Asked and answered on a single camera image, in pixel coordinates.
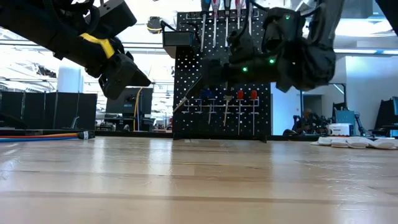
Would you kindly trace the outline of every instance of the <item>wooden tabletop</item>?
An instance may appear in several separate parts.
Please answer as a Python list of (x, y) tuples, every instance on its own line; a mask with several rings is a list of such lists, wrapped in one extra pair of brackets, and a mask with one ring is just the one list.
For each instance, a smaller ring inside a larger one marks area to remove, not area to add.
[(0, 223), (397, 223), (398, 151), (102, 138), (0, 144)]

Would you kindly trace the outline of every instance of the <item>pegboard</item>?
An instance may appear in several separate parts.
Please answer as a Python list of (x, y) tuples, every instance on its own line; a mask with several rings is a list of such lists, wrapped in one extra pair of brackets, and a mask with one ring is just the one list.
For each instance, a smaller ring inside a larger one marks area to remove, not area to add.
[[(177, 49), (175, 59), (174, 81), (174, 108), (181, 102), (187, 90), (201, 75), (202, 60), (204, 58), (219, 58), (221, 64), (228, 62), (229, 50), (225, 47), (226, 19), (224, 11), (219, 11), (216, 30), (216, 47), (213, 48), (213, 17), (210, 14), (206, 20), (205, 41), (203, 52), (200, 52), (200, 44), (197, 43), (193, 50)], [(240, 28), (244, 25), (245, 10), (242, 10)], [(257, 48), (261, 48), (263, 36), (262, 23), (265, 14), (254, 10), (251, 35)], [(201, 36), (202, 18), (200, 12), (179, 12), (177, 14), (178, 31), (196, 31)], [(228, 22), (228, 33), (238, 29), (236, 11), (231, 10)], [(239, 120), (239, 100), (237, 91), (244, 92), (241, 100), (241, 115)], [(251, 100), (251, 91), (256, 90), (257, 100)], [(239, 137), (262, 139), (271, 135), (271, 86), (263, 84), (240, 84), (234, 86), (233, 99), (229, 102), (228, 116), (224, 126), (224, 112), (226, 100), (224, 96), (226, 87), (220, 85), (213, 91), (212, 99), (199, 99), (199, 96), (189, 99), (183, 109), (173, 116), (173, 133), (181, 136), (211, 136), (213, 138)], [(254, 128), (253, 128), (253, 104), (254, 104)]]

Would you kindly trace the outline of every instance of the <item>yellow strap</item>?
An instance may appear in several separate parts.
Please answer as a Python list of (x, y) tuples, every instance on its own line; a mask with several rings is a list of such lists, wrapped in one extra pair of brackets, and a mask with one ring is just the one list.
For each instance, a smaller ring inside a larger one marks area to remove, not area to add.
[(90, 41), (91, 43), (100, 44), (105, 52), (106, 58), (109, 59), (114, 55), (114, 49), (108, 39), (97, 39), (87, 33), (80, 35), (80, 37), (84, 38), (87, 41)]

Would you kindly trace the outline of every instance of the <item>black pegboard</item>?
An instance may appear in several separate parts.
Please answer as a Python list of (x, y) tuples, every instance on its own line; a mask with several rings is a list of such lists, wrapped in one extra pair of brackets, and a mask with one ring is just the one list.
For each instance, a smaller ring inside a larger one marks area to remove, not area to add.
[[(179, 31), (196, 31), (195, 26), (186, 24), (192, 22), (197, 24), (198, 33), (201, 35), (202, 18), (200, 12), (179, 12), (177, 14), (177, 30)], [(252, 20), (252, 32), (254, 44), (257, 48), (261, 48), (261, 40), (263, 36), (262, 23), (264, 21), (264, 13), (255, 9)], [(241, 19), (240, 28), (244, 25), (244, 19)], [(187, 90), (193, 82), (201, 75), (203, 58), (219, 58), (221, 64), (228, 62), (229, 52), (224, 46), (226, 37), (226, 21), (224, 18), (224, 11), (219, 11), (219, 18), (217, 20), (217, 34), (216, 47), (213, 48), (213, 18), (210, 14), (206, 20), (206, 31), (203, 52), (200, 52), (200, 44), (194, 46), (194, 50), (177, 49), (177, 56), (175, 60), (175, 81), (174, 81), (174, 108), (181, 102)], [(237, 30), (238, 24), (236, 19), (236, 11), (231, 11), (229, 19), (228, 32)], [(244, 100), (241, 101), (241, 117), (240, 117), (240, 132), (238, 136), (238, 111), (239, 101), (236, 99), (238, 90), (244, 92)], [(255, 111), (255, 128), (253, 135), (253, 101), (250, 100), (251, 90), (257, 90), (258, 101)], [(243, 138), (263, 138), (263, 136), (271, 135), (271, 86), (269, 83), (264, 84), (246, 84), (234, 86), (233, 99), (229, 102), (228, 118), (226, 126), (224, 126), (224, 112), (226, 101), (224, 96), (226, 88), (219, 86), (213, 92), (214, 100), (198, 100), (192, 98), (186, 102), (182, 111), (174, 114), (173, 117), (173, 132), (181, 136), (213, 136), (214, 138), (233, 137)], [(208, 105), (214, 104), (218, 107), (212, 107), (215, 110), (211, 114), (210, 123)]]

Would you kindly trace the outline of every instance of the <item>blue cable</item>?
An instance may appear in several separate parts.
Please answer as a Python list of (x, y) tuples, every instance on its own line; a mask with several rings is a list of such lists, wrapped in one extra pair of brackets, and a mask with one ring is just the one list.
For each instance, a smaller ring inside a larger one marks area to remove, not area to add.
[(29, 142), (29, 141), (57, 141), (57, 140), (69, 140), (69, 139), (77, 139), (77, 137), (0, 139), (0, 143), (2, 143), (2, 142)]

